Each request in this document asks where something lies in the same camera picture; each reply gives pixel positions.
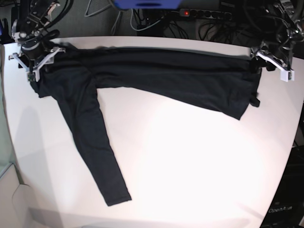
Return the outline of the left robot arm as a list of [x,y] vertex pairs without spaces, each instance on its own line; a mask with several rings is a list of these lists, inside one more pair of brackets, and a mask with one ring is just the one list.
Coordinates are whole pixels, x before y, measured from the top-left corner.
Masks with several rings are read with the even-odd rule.
[[293,49],[304,41],[302,0],[244,0],[244,16],[261,43],[251,48],[251,57],[265,62],[268,71],[280,70],[282,81],[294,81]]

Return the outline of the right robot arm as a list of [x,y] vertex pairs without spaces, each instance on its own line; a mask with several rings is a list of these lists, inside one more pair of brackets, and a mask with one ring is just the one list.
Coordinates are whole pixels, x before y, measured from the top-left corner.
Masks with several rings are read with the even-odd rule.
[[20,46],[18,53],[9,56],[20,67],[26,70],[30,82],[40,80],[40,69],[54,63],[55,55],[65,52],[64,47],[55,46],[51,40],[60,35],[59,30],[49,29],[57,24],[72,8],[72,0],[67,0],[61,12],[52,19],[51,14],[60,7],[58,0],[33,0],[29,5],[29,13],[22,20],[14,21],[11,32],[15,42]]

